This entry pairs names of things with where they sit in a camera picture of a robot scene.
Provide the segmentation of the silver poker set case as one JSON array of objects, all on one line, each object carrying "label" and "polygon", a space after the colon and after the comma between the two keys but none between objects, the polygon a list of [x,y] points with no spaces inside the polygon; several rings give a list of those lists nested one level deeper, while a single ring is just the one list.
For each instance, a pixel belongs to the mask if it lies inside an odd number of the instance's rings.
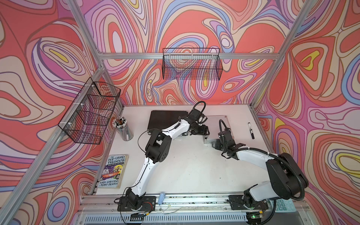
[{"label": "silver poker set case", "polygon": [[204,125],[206,125],[208,127],[210,134],[207,136],[203,136],[204,145],[211,146],[213,143],[216,142],[217,139],[219,139],[219,136],[218,136],[218,134],[220,132],[219,120],[223,120],[225,125],[228,128],[231,128],[229,121],[228,121],[228,117],[226,115],[209,116],[207,121],[204,123]]}]

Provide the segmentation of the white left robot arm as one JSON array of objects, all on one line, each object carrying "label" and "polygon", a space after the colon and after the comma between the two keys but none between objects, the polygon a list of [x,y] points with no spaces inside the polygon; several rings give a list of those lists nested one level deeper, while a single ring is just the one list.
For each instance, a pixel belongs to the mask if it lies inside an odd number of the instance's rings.
[{"label": "white left robot arm", "polygon": [[208,136],[210,134],[208,126],[204,123],[208,120],[204,115],[206,103],[197,102],[191,111],[177,119],[177,122],[165,129],[153,128],[151,136],[145,146],[145,160],[143,167],[130,187],[126,187],[120,198],[114,200],[118,204],[118,211],[145,211],[155,210],[155,197],[147,200],[146,188],[151,176],[159,163],[163,162],[170,150],[171,143],[183,134],[190,136]]}]

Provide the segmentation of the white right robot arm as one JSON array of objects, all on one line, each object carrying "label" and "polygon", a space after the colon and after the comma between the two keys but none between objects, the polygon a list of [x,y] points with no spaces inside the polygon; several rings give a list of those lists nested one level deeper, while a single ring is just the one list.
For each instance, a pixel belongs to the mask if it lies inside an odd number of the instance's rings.
[{"label": "white right robot arm", "polygon": [[268,181],[255,184],[245,190],[241,199],[235,203],[241,203],[247,209],[254,209],[267,199],[274,201],[304,199],[305,188],[309,185],[308,179],[290,154],[275,154],[242,143],[236,144],[231,129],[222,119],[218,123],[220,132],[215,148],[222,151],[221,156],[253,164],[265,170],[269,176]]}]

